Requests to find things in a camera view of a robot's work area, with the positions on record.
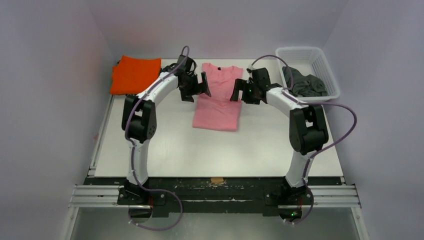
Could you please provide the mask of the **pink t shirt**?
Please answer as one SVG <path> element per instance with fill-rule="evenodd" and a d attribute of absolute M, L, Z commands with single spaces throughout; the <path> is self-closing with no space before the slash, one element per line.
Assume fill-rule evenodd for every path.
<path fill-rule="evenodd" d="M 242 103 L 231 101 L 235 80 L 242 78 L 244 70 L 237 66 L 219 67 L 202 64 L 211 96 L 201 94 L 192 121 L 192 127 L 213 131 L 235 132 L 238 129 Z"/>

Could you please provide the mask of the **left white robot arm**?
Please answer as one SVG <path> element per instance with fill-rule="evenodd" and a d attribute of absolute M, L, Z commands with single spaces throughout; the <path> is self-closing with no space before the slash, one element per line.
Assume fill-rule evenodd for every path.
<path fill-rule="evenodd" d="M 194 102 L 194 96 L 211 96 L 205 72 L 198 81 L 196 62 L 181 54 L 177 62 L 159 72 L 158 78 L 138 94 L 128 94 L 124 99 L 122 129 L 129 145 L 129 167 L 120 200 L 131 200 L 138 205 L 152 198 L 155 189 L 147 185 L 149 144 L 157 131 L 156 107 L 165 97 L 178 89 L 183 102 Z"/>

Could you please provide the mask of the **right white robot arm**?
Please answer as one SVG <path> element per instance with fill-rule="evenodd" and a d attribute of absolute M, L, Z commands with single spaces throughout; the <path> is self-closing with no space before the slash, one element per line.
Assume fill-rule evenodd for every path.
<path fill-rule="evenodd" d="M 241 100 L 252 105 L 263 102 L 288 117 L 288 139 L 293 155 L 278 198 L 292 204 L 306 193 L 313 155 L 329 140 L 324 110 L 320 105 L 301 102 L 280 84 L 271 83 L 266 68 L 249 69 L 248 72 L 249 79 L 234 81 L 230 101 Z"/>

